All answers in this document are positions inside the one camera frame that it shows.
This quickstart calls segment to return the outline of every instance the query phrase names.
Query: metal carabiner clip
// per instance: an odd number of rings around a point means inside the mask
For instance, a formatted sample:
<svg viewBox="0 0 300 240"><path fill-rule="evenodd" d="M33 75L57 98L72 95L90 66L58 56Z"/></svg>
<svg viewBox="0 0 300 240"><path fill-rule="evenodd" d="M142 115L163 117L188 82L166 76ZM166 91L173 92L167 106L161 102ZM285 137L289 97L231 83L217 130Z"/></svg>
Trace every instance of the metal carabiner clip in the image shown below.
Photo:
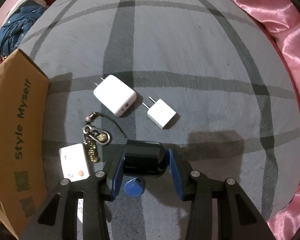
<svg viewBox="0 0 300 240"><path fill-rule="evenodd" d="M83 141L85 144L88 143L87 138L92 139L101 145L107 145L111 140L111 135L109 132L97 128L93 125L85 125L82 128L82 131L83 131Z"/></svg>

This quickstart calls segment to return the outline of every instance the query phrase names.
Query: black cylindrical object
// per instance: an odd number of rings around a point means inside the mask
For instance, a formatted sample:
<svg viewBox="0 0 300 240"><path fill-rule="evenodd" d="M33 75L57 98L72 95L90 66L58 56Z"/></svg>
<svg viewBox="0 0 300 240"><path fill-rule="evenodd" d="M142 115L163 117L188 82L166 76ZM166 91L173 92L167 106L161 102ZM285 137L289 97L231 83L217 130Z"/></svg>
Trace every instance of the black cylindrical object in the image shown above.
<svg viewBox="0 0 300 240"><path fill-rule="evenodd" d="M158 142L128 140L123 173L127 176L161 176L169 164L165 147Z"/></svg>

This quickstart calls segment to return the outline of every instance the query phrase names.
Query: triangular cutout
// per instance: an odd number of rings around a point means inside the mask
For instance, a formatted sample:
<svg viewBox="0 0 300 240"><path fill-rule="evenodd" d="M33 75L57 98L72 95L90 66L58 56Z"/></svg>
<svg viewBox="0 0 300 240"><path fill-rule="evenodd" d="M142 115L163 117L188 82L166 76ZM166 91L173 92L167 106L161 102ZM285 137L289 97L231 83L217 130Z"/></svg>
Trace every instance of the triangular cutout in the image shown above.
<svg viewBox="0 0 300 240"><path fill-rule="evenodd" d="M54 226L54 224L56 223L59 200L60 194L56 194L38 218L39 224Z"/></svg>
<svg viewBox="0 0 300 240"><path fill-rule="evenodd" d="M256 217L239 194L235 195L235 201L237 203L240 225L246 226L255 224L257 222Z"/></svg>

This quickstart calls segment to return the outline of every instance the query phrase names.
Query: pink curtain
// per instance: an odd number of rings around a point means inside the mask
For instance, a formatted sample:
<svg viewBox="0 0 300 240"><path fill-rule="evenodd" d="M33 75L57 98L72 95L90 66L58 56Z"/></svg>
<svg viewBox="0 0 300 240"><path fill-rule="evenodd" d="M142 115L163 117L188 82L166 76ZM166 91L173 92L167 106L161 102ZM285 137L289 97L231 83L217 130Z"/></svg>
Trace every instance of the pink curtain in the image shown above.
<svg viewBox="0 0 300 240"><path fill-rule="evenodd" d="M287 67L300 103L300 14L290 0L232 0L262 23ZM276 239L289 240L300 227L300 185L291 203L268 221Z"/></svg>

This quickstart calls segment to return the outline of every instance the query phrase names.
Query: white device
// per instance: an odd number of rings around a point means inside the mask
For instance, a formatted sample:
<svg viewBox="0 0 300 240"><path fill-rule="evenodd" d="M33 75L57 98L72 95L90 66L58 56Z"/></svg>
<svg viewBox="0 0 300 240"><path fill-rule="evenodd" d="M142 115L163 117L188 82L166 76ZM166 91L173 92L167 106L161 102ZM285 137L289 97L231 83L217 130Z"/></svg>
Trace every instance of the white device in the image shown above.
<svg viewBox="0 0 300 240"><path fill-rule="evenodd" d="M155 122L157 126L161 129L175 116L176 112L168 106L162 99L154 101L149 97L154 105L148 107L145 103L142 103L146 108L148 108L147 115L148 117Z"/></svg>
<svg viewBox="0 0 300 240"><path fill-rule="evenodd" d="M60 148L59 154L64 178L77 181L90 176L82 143Z"/></svg>
<svg viewBox="0 0 300 240"><path fill-rule="evenodd" d="M103 79L93 94L117 117L121 116L137 99L136 92L113 75Z"/></svg>

